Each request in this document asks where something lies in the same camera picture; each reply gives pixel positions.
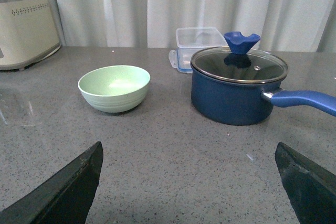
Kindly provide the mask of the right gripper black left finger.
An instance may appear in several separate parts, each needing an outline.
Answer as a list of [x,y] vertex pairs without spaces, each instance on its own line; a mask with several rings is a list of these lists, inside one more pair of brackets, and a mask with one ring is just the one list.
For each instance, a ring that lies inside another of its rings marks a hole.
[[99,185],[103,147],[96,142],[8,208],[1,223],[85,223]]

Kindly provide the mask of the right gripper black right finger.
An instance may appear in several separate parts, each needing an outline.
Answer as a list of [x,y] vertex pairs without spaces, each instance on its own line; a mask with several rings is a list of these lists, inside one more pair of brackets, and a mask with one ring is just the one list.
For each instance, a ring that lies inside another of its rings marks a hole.
[[335,175],[282,142],[275,161],[299,222],[335,223]]

